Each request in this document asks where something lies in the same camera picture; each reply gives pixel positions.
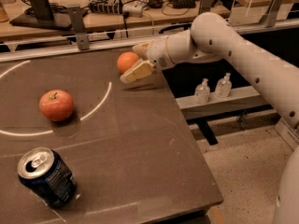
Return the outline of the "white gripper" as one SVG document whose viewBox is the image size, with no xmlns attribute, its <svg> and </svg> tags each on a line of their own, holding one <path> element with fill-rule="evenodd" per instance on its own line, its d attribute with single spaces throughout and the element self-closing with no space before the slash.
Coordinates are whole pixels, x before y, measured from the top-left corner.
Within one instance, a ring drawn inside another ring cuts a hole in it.
<svg viewBox="0 0 299 224">
<path fill-rule="evenodd" d="M 194 45 L 189 30 L 134 45 L 133 52 L 141 59 L 121 75 L 120 80 L 123 83 L 150 76 L 154 65 L 157 69 L 164 70 L 199 57 L 199 49 Z"/>
</svg>

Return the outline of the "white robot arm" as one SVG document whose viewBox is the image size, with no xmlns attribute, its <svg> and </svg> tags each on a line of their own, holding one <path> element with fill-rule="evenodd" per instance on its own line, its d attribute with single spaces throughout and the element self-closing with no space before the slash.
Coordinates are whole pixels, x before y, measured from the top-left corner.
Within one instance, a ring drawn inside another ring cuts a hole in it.
<svg viewBox="0 0 299 224">
<path fill-rule="evenodd" d="M 291 130 L 299 129 L 299 68 L 244 39 L 218 14 L 203 13 L 189 30 L 140 43 L 133 51 L 141 60 L 121 75 L 124 83 L 178 63 L 223 59 L 276 109 Z M 299 147 L 285 166 L 273 224 L 299 224 Z"/>
</svg>

